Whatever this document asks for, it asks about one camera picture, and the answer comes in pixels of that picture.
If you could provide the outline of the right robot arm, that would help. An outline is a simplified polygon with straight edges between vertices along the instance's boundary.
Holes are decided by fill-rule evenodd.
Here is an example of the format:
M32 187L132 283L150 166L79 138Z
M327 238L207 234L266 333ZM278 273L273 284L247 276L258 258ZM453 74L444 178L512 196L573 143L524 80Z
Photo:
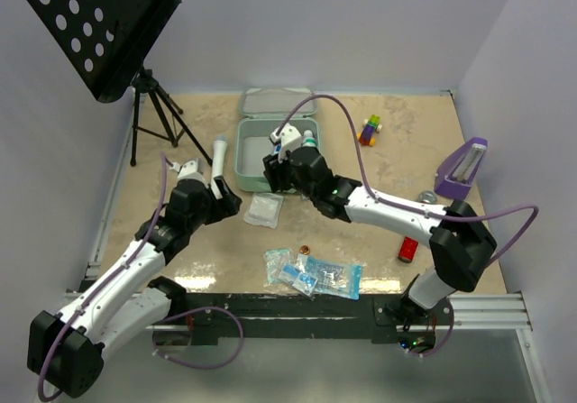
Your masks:
M335 175L314 147L263 158L273 192L296 190L325 217L377 226L426 245L433 267L417 276L403 295L401 312L423 324L439 301L456 291L472 292L490 264L497 243L472 207L459 200L428 205L382 194L359 180Z

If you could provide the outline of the blue white swab packet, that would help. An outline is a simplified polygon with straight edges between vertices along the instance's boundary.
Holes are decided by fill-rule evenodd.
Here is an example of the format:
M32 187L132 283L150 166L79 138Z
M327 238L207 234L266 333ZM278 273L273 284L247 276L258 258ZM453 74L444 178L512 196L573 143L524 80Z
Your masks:
M308 298L314 296L318 283L317 276L305 271L302 265L292 259L286 259L280 264L277 279Z

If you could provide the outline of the green dotted plaster packet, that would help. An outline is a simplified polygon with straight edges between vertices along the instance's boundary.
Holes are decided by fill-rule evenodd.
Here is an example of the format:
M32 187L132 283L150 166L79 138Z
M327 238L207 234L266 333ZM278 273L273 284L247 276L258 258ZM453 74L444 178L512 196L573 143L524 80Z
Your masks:
M280 265L285 261L290 259L292 256L292 251L289 248L267 250L264 255L265 269L267 282L273 284L277 282L277 276L279 272Z

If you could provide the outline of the clear gauze packet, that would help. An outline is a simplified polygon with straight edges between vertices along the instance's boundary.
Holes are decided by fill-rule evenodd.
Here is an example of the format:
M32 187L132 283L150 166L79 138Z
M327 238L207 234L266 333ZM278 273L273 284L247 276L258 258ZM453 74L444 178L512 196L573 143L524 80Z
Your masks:
M254 193L243 220L251 225L275 229L278 225L283 197L271 193Z

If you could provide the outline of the mint green medicine case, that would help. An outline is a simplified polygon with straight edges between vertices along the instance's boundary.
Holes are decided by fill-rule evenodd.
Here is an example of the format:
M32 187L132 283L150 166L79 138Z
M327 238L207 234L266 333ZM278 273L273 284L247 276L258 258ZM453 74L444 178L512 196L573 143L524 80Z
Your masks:
M306 87L252 87L243 91L234 152L237 187L249 193L269 192L262 159L273 151L270 134L302 100L313 95Z

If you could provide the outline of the large blue mask packet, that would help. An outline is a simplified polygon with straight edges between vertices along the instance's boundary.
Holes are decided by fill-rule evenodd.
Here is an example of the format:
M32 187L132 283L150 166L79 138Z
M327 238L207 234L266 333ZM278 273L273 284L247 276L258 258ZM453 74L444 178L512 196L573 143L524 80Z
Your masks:
M363 266L319 260L308 256L305 271L316 277L315 293L358 300Z

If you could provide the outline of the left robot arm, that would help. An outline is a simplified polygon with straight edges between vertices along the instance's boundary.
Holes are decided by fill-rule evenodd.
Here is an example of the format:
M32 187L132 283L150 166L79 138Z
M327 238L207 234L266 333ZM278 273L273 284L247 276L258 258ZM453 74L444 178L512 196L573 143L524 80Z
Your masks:
M134 334L162 320L180 322L187 313L184 288L158 278L139 296L136 289L184 250L199 227L237 215L241 203L221 176L213 186L194 176L161 192L151 219L100 279L58 312L43 310L32 320L27 367L39 377L39 400L82 396L105 358Z

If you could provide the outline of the white green label bottle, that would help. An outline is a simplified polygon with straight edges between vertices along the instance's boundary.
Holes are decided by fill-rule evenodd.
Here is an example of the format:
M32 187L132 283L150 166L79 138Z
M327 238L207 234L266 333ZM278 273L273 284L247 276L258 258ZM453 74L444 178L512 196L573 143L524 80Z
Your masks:
M303 132L303 141L301 144L302 147L317 147L317 140L311 130L305 130Z

